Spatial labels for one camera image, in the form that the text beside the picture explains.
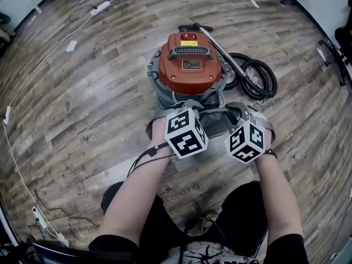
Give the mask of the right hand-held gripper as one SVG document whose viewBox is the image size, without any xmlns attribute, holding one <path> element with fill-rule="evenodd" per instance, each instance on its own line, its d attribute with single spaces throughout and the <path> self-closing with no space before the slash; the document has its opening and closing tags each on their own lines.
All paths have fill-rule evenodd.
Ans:
<svg viewBox="0 0 352 264">
<path fill-rule="evenodd" d="M 266 130 L 272 133 L 271 143 L 275 141 L 274 127 L 262 113 L 251 113 L 244 103 L 229 102 L 225 107 L 227 126 L 236 126 L 230 129 L 230 135 L 224 140 L 227 154 L 241 163 L 248 164 L 264 154 L 265 143 L 268 142 Z"/>
</svg>

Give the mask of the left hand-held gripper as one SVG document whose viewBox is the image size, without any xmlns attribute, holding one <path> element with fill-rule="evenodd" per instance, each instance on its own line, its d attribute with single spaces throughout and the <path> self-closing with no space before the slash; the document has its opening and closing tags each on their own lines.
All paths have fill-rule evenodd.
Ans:
<svg viewBox="0 0 352 264">
<path fill-rule="evenodd" d="M 205 107 L 194 100 L 181 101 L 175 107 L 156 112 L 146 127 L 152 158 L 175 154 L 182 159 L 208 147 L 208 137 L 198 120 L 204 116 Z"/>
</svg>

